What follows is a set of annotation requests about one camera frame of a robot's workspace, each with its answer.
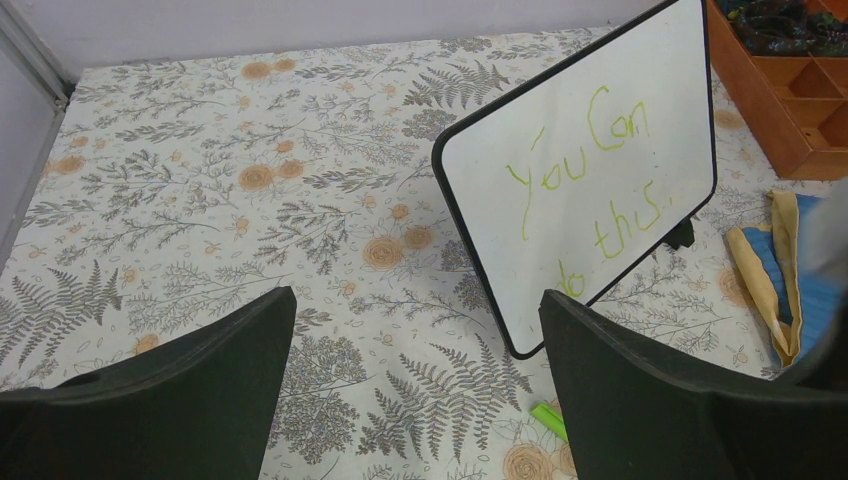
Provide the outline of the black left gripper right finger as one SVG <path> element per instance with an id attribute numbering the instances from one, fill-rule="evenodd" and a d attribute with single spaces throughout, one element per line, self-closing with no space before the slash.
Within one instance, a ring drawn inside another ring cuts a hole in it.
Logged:
<path id="1" fill-rule="evenodd" d="M 544 344 L 582 479 L 843 479 L 847 313 L 786 373 L 755 378 L 549 290 Z"/>

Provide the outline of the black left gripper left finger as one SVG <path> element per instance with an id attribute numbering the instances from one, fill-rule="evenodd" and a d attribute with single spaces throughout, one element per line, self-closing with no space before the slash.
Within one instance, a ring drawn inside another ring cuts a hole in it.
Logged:
<path id="1" fill-rule="evenodd" d="M 258 478 L 296 309 L 277 287 L 138 356 L 3 392 L 2 477 Z"/>

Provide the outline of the green marker cap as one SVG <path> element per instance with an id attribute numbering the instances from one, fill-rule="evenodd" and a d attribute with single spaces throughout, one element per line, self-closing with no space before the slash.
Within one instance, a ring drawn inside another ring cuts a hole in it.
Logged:
<path id="1" fill-rule="evenodd" d="M 530 414 L 534 419 L 548 428 L 564 442 L 569 442 L 563 417 L 561 413 L 550 404 L 539 403 L 531 409 Z"/>

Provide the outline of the small black-framed whiteboard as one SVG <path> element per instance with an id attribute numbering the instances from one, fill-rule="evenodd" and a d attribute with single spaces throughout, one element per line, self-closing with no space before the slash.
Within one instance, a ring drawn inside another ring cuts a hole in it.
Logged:
<path id="1" fill-rule="evenodd" d="M 664 1 L 448 127 L 435 177 L 517 359 L 713 196 L 708 5 Z"/>

